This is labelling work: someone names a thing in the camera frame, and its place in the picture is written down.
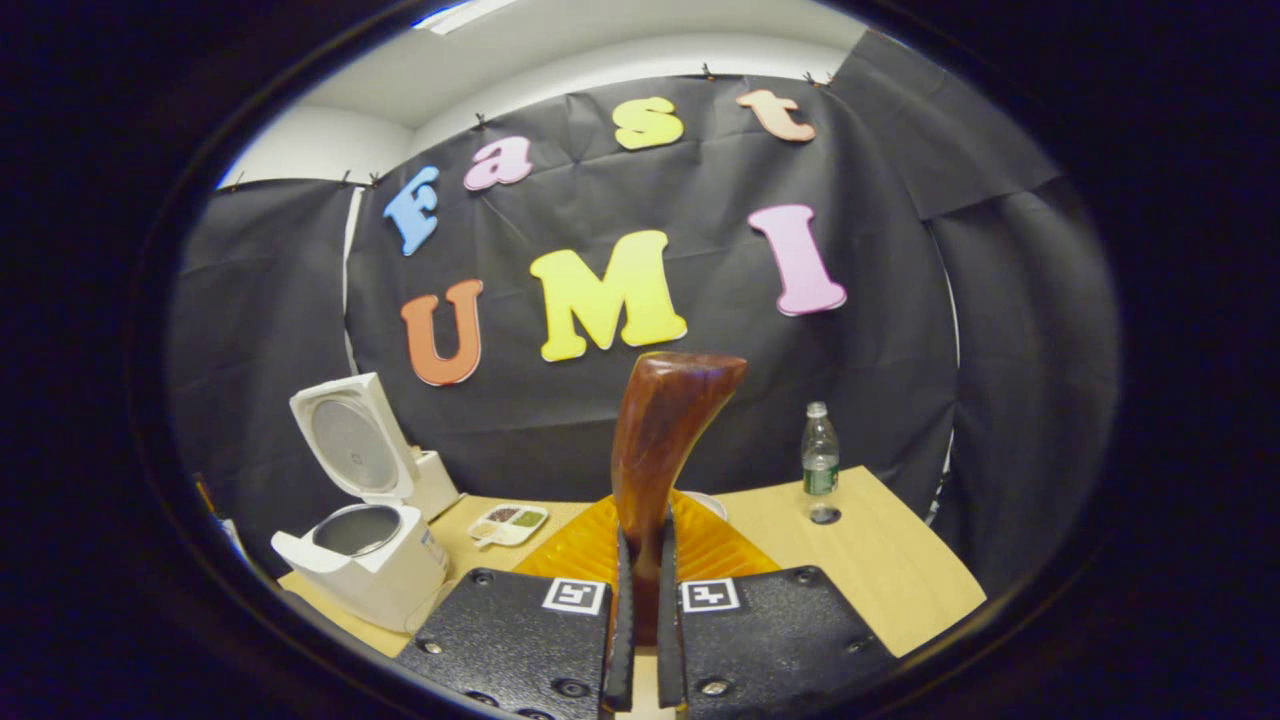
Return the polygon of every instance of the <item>letter m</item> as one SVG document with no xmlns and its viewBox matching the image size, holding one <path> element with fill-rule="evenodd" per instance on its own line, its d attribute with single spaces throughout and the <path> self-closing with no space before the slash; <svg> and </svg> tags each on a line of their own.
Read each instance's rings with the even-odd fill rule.
<svg viewBox="0 0 1280 720">
<path fill-rule="evenodd" d="M 595 346 L 608 350 L 623 305 L 627 324 L 622 328 L 622 342 L 635 347 L 685 337 L 689 325 L 671 305 L 662 266 L 666 246 L 667 236 L 659 231 L 622 236 L 613 246 L 604 279 L 596 278 L 572 250 L 557 250 L 534 260 L 529 272 L 543 281 L 547 300 L 543 359 L 556 363 L 586 352 L 586 341 L 573 328 L 575 315 Z"/>
</svg>

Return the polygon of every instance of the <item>table surface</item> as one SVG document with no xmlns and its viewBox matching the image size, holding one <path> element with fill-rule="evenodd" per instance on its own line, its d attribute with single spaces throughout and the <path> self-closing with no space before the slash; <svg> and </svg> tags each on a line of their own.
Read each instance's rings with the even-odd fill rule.
<svg viewBox="0 0 1280 720">
<path fill-rule="evenodd" d="M 934 638 L 987 600 L 982 587 L 951 550 L 920 519 L 864 468 L 840 473 L 836 492 L 824 500 L 842 516 L 817 525 L 805 514 L 806 497 L 799 482 L 714 496 L 733 528 L 782 568 L 817 565 L 849 598 L 876 635 L 896 656 Z M 529 502 L 549 511 L 547 521 L 520 547 L 490 544 L 477 548 L 467 528 L 499 502 Z M 508 501 L 463 496 L 430 523 L 435 539 L 452 560 L 440 598 L 472 568 L 511 570 L 589 502 Z M 311 603 L 320 614 L 379 652 L 394 657 L 410 635 L 355 618 L 334 605 L 297 573 L 280 585 Z M 636 657 L 636 703 L 623 716 L 672 717 L 657 703 L 646 708 L 654 691 L 653 653 Z"/>
</svg>

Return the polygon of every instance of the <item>black fabric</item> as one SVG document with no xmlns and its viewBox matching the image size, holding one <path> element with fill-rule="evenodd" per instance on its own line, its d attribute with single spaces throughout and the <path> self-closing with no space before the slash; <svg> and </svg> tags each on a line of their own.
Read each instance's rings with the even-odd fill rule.
<svg viewBox="0 0 1280 720">
<path fill-rule="evenodd" d="M 735 97 L 769 88 L 800 105 L 818 136 L 769 135 Z M 663 96 L 685 124 L 677 142 L 639 151 L 613 137 L 620 102 Z M 462 186 L 481 146 L 524 135 L 534 172 L 479 193 Z M 403 183 L 435 165 L 439 227 L 412 256 L 383 211 Z M 849 292 L 833 311 L 787 318 L 768 241 L 748 215 L 806 204 L 827 269 Z M 545 363 L 536 258 L 577 251 L 598 275 L 626 233 L 667 233 L 667 282 L 689 334 L 669 343 Z M 452 387 L 410 366 L 399 310 L 436 295 L 438 351 L 457 346 L 444 292 L 468 278 L 479 297 L 481 361 Z M 724 492 L 797 479 L 808 401 L 824 400 L 841 465 L 870 465 L 923 514 L 937 487 L 955 398 L 955 332 L 933 240 L 883 143 L 827 91 L 780 78 L 659 78 L 571 94 L 489 120 L 392 170 L 362 199 L 348 260 L 347 323 L 361 372 L 378 372 L 410 442 L 439 450 L 461 489 L 502 497 L 594 500 L 609 492 L 617 404 L 650 350 L 739 355 L 737 395 L 703 436 L 677 482 Z"/>
<path fill-rule="evenodd" d="M 934 529 L 988 592 L 1037 569 L 1088 500 L 1119 402 L 1119 315 L 1066 181 L 934 218 L 960 325 L 952 478 Z"/>
<path fill-rule="evenodd" d="M 289 410 L 297 391 L 351 374 L 342 249 L 352 190 L 271 181 L 223 191 L 187 240 L 169 316 L 174 438 L 246 551 L 279 577 L 276 530 L 305 533 L 352 502 Z"/>
<path fill-rule="evenodd" d="M 960 370 L 932 527 L 995 594 L 1048 557 L 1094 487 L 1120 368 L 1106 259 L 1052 160 L 943 68 L 872 31 L 831 90 L 938 242 Z"/>
</svg>

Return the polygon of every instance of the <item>water bottle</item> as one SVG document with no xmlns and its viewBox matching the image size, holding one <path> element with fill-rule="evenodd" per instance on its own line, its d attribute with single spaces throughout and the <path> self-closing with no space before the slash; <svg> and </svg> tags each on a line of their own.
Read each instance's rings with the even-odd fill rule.
<svg viewBox="0 0 1280 720">
<path fill-rule="evenodd" d="M 808 496 L 809 519 L 819 525 L 840 519 L 837 510 L 828 498 L 836 489 L 840 473 L 840 442 L 836 428 L 827 419 L 824 402 L 810 402 L 806 410 L 809 424 L 804 428 L 800 442 L 800 464 L 804 466 L 804 492 Z"/>
</svg>

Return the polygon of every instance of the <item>brown wooden handle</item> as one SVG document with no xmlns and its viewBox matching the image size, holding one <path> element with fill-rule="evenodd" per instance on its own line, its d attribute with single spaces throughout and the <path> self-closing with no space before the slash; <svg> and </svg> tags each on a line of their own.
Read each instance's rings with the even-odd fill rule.
<svg viewBox="0 0 1280 720">
<path fill-rule="evenodd" d="M 745 375 L 746 360 L 726 355 L 648 352 L 636 360 L 613 432 L 611 477 L 637 584 L 657 583 L 671 488 Z"/>
</svg>

